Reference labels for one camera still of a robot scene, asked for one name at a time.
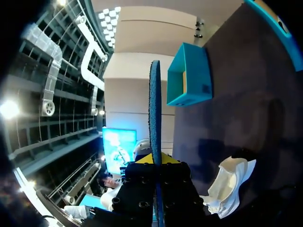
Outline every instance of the teal box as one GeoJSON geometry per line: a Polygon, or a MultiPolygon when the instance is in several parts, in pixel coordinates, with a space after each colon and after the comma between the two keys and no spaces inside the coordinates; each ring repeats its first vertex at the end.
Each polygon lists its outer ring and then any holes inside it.
{"type": "Polygon", "coordinates": [[[183,43],[168,69],[167,105],[187,106],[213,97],[204,47],[183,43]]]}

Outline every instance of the dark hair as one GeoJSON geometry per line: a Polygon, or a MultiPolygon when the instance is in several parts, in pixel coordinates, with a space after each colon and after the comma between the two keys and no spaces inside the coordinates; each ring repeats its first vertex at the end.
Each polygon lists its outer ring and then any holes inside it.
{"type": "Polygon", "coordinates": [[[102,188],[105,187],[103,180],[106,180],[106,178],[108,178],[108,177],[109,177],[108,173],[105,173],[105,172],[98,173],[97,182],[102,188]]]}

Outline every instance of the white shirt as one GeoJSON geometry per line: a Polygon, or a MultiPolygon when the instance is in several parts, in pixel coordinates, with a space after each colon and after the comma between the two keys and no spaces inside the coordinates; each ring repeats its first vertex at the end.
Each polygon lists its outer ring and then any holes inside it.
{"type": "Polygon", "coordinates": [[[75,219],[87,218],[85,206],[65,206],[63,211],[75,219]]]}
{"type": "Polygon", "coordinates": [[[100,201],[101,201],[101,204],[107,208],[109,211],[113,211],[113,203],[112,203],[112,199],[114,197],[117,196],[120,188],[121,188],[122,184],[119,185],[118,187],[116,187],[115,189],[108,189],[106,193],[104,193],[101,198],[100,198],[100,201]]]}

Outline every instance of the monitor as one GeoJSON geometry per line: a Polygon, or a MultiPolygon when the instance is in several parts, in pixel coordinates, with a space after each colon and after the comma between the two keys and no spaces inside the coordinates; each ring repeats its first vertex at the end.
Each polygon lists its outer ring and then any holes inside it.
{"type": "Polygon", "coordinates": [[[120,167],[134,161],[136,130],[103,128],[102,135],[107,170],[111,174],[120,174],[120,167]]]}

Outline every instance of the blue brush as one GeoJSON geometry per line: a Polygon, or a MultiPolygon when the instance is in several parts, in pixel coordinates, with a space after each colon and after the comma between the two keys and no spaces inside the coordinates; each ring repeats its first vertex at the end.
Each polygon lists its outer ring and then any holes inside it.
{"type": "Polygon", "coordinates": [[[158,217],[159,227],[164,226],[163,222],[163,205],[162,193],[160,186],[160,167],[161,159],[161,73],[160,61],[151,63],[150,71],[150,92],[149,92],[149,109],[148,125],[150,130],[150,141],[152,150],[152,159],[156,165],[156,205],[155,212],[158,217]]]}

